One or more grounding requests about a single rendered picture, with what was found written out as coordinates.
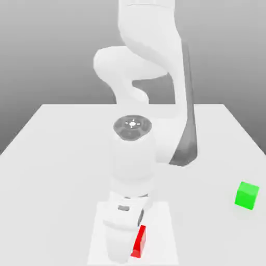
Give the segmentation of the small red cube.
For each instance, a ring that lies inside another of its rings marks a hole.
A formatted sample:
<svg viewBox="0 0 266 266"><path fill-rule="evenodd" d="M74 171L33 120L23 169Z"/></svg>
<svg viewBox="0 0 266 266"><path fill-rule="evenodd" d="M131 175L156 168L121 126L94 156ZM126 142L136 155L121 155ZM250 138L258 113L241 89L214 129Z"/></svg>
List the small red cube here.
<svg viewBox="0 0 266 266"><path fill-rule="evenodd" d="M141 225L131 252L132 257L141 258L145 242L146 242L146 226Z"/></svg>

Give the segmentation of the small green cube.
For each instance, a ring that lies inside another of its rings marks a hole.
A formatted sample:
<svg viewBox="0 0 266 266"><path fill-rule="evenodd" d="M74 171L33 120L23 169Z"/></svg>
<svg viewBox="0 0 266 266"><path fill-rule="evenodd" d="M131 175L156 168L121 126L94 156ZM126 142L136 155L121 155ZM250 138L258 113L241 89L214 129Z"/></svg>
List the small green cube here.
<svg viewBox="0 0 266 266"><path fill-rule="evenodd" d="M242 181L237 189L235 204L249 210L253 210L259 187Z"/></svg>

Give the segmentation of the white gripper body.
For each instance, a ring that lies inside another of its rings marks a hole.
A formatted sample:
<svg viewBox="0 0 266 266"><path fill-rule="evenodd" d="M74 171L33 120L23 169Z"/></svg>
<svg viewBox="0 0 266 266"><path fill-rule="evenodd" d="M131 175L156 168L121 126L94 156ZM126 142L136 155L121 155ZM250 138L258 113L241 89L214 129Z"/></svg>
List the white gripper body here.
<svg viewBox="0 0 266 266"><path fill-rule="evenodd" d="M139 232L141 221L132 224L104 220L105 241L111 261L127 263Z"/></svg>

